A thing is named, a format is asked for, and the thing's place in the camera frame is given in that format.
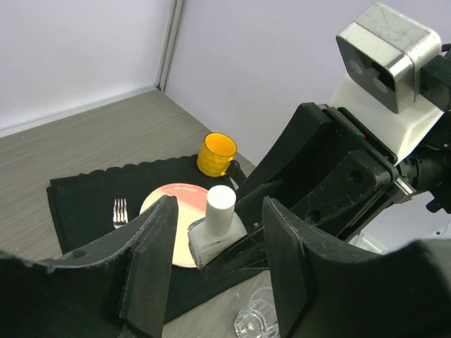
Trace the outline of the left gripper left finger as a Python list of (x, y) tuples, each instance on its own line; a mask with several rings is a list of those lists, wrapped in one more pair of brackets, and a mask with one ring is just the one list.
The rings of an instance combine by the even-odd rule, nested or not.
[(160, 337), (178, 203), (161, 197), (127, 225), (58, 259), (1, 253), (2, 337)]

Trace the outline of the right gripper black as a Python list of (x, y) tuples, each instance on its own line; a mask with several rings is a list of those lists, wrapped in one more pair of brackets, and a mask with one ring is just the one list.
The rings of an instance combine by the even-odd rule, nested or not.
[[(354, 150), (309, 160), (331, 126), (325, 113), (360, 137), (370, 152)], [(235, 211), (247, 234), (207, 263), (203, 276), (212, 280), (241, 270), (268, 269), (268, 236), (262, 221), (266, 196), (335, 237), (349, 232), (385, 193), (394, 204), (411, 200), (412, 186), (399, 174), (396, 160), (397, 156), (345, 108), (300, 104), (237, 190)]]

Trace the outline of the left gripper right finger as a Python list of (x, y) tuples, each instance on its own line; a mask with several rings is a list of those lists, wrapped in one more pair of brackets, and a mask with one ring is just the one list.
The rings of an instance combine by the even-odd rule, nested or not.
[(262, 207), (282, 337), (449, 337), (450, 241), (379, 255), (314, 227), (275, 199)]

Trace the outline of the clear nail polish bottle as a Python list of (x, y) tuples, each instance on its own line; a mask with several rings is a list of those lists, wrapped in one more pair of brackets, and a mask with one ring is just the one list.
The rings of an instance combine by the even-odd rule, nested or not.
[(189, 250), (198, 270), (212, 261), (221, 252), (242, 239), (247, 230), (237, 213), (233, 214), (232, 223), (227, 234), (220, 237), (209, 234), (204, 226), (204, 219), (192, 223), (187, 229)]

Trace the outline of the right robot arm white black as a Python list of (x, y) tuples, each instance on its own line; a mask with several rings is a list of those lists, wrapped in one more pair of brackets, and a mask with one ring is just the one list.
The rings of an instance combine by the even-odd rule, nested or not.
[(420, 92), (440, 119), (403, 158), (370, 131), (363, 110), (304, 103), (249, 177), (237, 213), (247, 235), (202, 269), (208, 279), (268, 268), (261, 208), (279, 200), (310, 225), (348, 242), (385, 208), (431, 192), (427, 208), (450, 209), (450, 45), (420, 71)]

